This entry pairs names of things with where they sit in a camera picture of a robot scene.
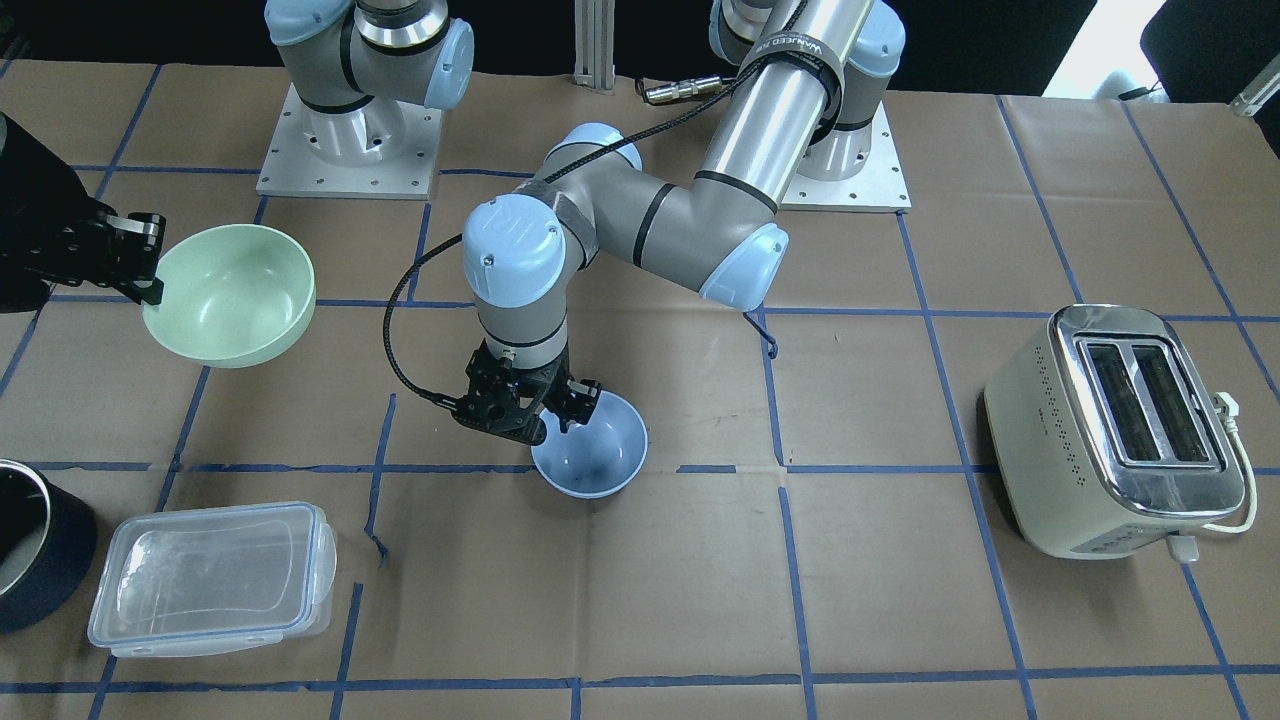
black pot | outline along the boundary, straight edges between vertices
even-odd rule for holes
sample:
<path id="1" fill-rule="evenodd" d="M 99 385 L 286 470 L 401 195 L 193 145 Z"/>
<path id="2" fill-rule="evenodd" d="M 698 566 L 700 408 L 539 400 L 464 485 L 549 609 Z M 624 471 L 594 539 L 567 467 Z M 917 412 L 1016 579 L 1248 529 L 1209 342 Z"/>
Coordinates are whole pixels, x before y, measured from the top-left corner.
<path id="1" fill-rule="evenodd" d="M 84 580 L 96 547 L 88 505 L 36 470 L 0 460 L 0 633 L 61 607 Z"/>

toaster label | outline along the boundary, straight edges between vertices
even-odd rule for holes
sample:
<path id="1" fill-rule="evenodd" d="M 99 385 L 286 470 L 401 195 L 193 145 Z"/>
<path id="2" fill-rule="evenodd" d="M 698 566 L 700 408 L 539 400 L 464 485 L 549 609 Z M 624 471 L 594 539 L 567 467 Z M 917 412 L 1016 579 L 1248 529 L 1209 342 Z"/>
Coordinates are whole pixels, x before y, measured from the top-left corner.
<path id="1" fill-rule="evenodd" d="M 1133 552 L 1144 544 L 1151 544 L 1169 534 L 1167 528 L 1148 525 L 1120 525 L 1110 533 L 1103 533 L 1088 542 L 1071 548 L 1071 552 L 1091 555 L 1117 555 Z"/>

brown table surface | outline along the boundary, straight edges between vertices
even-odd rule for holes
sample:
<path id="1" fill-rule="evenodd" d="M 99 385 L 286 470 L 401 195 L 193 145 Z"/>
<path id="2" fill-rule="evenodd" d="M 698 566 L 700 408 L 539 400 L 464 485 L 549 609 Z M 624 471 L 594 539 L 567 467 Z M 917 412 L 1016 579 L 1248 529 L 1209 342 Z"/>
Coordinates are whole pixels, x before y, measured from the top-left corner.
<path id="1" fill-rule="evenodd" d="M 282 69 L 3 73 L 0 109 L 91 193 L 166 215 L 166 245 L 280 228 L 321 300 L 297 346 L 242 370 L 168 354 L 102 291 L 0 315 L 0 456 L 101 525 L 73 600 L 0 637 L 0 716 L 1280 717 L 1280 161 L 1225 106 L 888 94 L 914 208 L 780 215 L 772 361 L 737 313 L 602 258 L 571 288 L 573 369 L 630 400 L 652 445 L 631 486 L 586 502 L 399 387 L 380 305 L 577 123 L 676 110 L 477 76 L 431 202 L 261 199 Z M 643 142 L 646 169 L 687 184 L 716 118 Z M 481 337 L 458 252 L 413 300 L 402 363 L 458 393 Z M 1164 315 L 1240 401 L 1253 532 L 1202 541 L 1187 570 L 1160 546 L 1079 562 L 1016 536 L 977 398 L 1075 301 Z M 279 500 L 337 530 L 326 632 L 184 660 L 88 644 L 116 524 Z"/>

clear plastic container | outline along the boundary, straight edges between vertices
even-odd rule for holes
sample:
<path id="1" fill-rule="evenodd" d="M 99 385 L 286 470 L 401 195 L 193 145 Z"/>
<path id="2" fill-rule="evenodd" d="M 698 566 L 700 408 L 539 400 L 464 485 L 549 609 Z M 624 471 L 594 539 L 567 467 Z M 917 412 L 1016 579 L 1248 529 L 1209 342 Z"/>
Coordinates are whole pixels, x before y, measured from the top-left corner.
<path id="1" fill-rule="evenodd" d="M 88 639 L 119 657 L 192 657 L 314 635 L 338 565 L 306 502 L 157 512 L 111 537 Z"/>

silver toaster top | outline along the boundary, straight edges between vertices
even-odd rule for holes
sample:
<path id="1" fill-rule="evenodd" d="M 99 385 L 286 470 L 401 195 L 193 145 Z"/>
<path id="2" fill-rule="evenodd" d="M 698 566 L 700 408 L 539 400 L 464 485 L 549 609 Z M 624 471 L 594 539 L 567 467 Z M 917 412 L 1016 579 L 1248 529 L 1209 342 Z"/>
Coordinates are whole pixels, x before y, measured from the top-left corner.
<path id="1" fill-rule="evenodd" d="M 1169 323 L 1137 307 L 1073 305 L 1048 331 L 1094 470 L 1120 502 L 1179 519 L 1240 505 L 1240 469 Z"/>

